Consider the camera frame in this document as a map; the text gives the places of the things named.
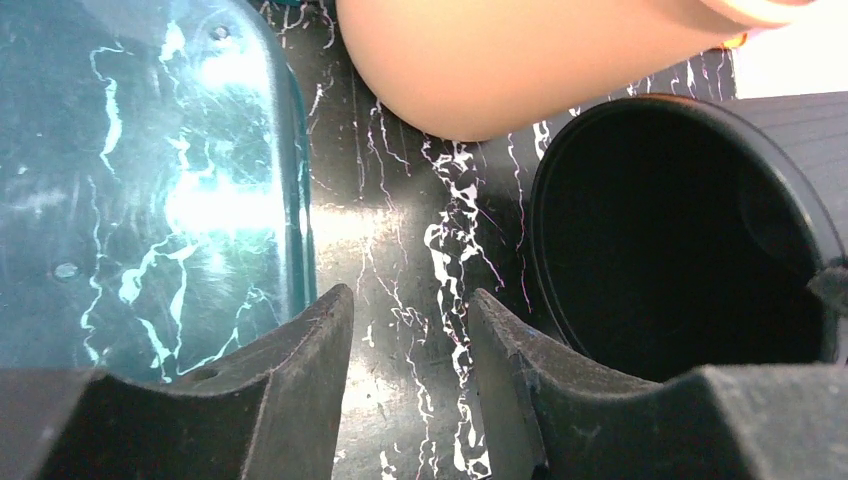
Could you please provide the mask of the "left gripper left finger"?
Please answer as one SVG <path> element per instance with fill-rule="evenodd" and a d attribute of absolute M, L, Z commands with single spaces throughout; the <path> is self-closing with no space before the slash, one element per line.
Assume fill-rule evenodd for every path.
<path fill-rule="evenodd" d="M 168 384 L 101 369 L 1 373 L 5 479 L 328 479 L 354 325 L 338 284 Z"/>

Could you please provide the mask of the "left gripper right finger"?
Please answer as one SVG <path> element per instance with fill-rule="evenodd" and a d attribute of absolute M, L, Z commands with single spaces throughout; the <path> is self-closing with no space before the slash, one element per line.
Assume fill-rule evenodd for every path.
<path fill-rule="evenodd" d="M 663 383 L 599 364 L 485 290 L 469 334 L 497 479 L 843 479 L 847 371 L 703 366 Z"/>

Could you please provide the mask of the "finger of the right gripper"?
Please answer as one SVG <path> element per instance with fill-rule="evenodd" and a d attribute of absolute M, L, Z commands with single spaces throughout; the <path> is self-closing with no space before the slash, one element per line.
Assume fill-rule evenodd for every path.
<path fill-rule="evenodd" d="M 828 309 L 847 317 L 847 266 L 835 265 L 817 272 L 806 288 Z"/>

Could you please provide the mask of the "black plastic bucket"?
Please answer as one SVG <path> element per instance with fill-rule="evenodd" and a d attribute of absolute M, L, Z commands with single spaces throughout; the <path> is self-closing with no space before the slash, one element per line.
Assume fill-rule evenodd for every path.
<path fill-rule="evenodd" d="M 808 288 L 847 262 L 847 96 L 596 105 L 536 173 L 533 265 L 564 342 L 662 382 L 704 364 L 844 365 Z"/>

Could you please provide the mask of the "dark teal transparent container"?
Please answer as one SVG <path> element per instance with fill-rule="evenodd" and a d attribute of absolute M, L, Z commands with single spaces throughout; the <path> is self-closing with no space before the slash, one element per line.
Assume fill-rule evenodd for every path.
<path fill-rule="evenodd" d="M 245 1 L 1 5 L 1 364 L 165 383 L 316 297 L 309 141 Z"/>

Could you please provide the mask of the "tan bucket with black liner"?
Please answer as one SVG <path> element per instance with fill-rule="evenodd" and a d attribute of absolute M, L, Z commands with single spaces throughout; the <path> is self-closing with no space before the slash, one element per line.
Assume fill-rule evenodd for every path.
<path fill-rule="evenodd" d="M 416 129 L 485 141 L 812 12 L 810 1 L 353 0 L 336 5 L 376 98 Z"/>

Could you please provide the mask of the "orange plastic tray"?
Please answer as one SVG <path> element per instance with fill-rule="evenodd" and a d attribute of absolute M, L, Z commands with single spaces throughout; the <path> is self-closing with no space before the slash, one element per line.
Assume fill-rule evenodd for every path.
<path fill-rule="evenodd" d="M 735 37 L 732 37 L 728 40 L 723 41 L 719 44 L 718 49 L 720 50 L 734 50 L 742 47 L 748 41 L 749 33 L 743 32 Z"/>

